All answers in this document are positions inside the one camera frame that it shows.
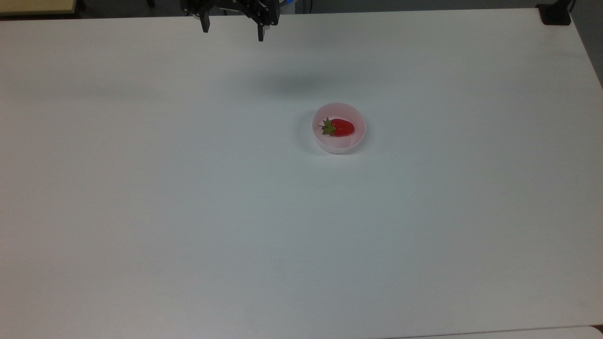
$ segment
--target white table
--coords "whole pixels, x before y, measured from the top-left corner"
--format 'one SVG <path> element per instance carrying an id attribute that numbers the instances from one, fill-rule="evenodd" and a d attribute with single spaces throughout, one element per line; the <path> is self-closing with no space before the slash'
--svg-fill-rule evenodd
<path id="1" fill-rule="evenodd" d="M 0 22 L 3 339 L 603 323 L 603 91 L 573 25 L 254 28 Z M 367 120 L 354 154 L 313 140 L 334 101 Z"/>

